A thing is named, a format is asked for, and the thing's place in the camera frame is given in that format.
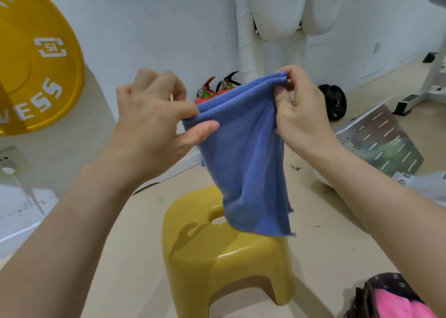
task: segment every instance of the white boxing pad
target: white boxing pad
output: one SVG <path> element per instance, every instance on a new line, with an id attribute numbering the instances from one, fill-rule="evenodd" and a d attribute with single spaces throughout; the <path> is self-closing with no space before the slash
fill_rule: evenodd
<path id="1" fill-rule="evenodd" d="M 335 25 L 345 0 L 305 0 L 302 15 L 304 33 L 310 36 L 329 32 Z"/>
<path id="2" fill-rule="evenodd" d="M 299 27 L 305 0 L 251 0 L 254 22 L 266 41 L 284 39 Z"/>

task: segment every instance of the blue cloth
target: blue cloth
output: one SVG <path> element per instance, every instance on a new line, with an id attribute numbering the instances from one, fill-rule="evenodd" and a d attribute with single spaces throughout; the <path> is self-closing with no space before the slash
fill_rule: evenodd
<path id="1" fill-rule="evenodd" d="M 284 72 L 257 79 L 198 105 L 201 114 L 183 120 L 186 130 L 203 121 L 220 123 L 198 148 L 223 194 L 228 223 L 241 231 L 292 235 L 284 143 L 274 132 L 273 89 L 286 82 Z"/>

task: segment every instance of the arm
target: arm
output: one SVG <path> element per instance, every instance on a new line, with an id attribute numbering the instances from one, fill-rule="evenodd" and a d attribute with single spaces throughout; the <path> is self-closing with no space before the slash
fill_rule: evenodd
<path id="1" fill-rule="evenodd" d="M 106 150 L 1 270 L 0 317 L 80 317 L 107 236 L 133 191 L 219 127 L 208 121 L 176 134 L 182 118 L 199 112 L 181 101 L 186 90 L 173 73 L 142 69 L 117 97 L 120 119 Z"/>
<path id="2" fill-rule="evenodd" d="M 446 317 L 446 210 L 344 149 L 322 92 L 303 69 L 282 68 L 295 89 L 277 88 L 277 127 L 287 145 L 336 189 L 411 287 Z"/>

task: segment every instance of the yellow weight plate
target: yellow weight plate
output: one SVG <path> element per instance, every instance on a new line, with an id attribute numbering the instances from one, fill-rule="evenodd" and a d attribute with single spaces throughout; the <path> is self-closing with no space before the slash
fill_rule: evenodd
<path id="1" fill-rule="evenodd" d="M 83 82 L 79 43 L 50 0 L 0 0 L 0 136 L 58 121 Z"/>

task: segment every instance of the person's left hand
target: person's left hand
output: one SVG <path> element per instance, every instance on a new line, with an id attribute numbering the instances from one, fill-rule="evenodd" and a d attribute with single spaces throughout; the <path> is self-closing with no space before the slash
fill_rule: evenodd
<path id="1" fill-rule="evenodd" d="M 185 101 L 184 84 L 169 71 L 159 75 L 141 68 L 135 82 L 117 88 L 116 95 L 119 120 L 99 159 L 119 167 L 127 183 L 139 185 L 164 173 L 220 126 L 206 121 L 177 134 L 181 119 L 200 112 Z"/>

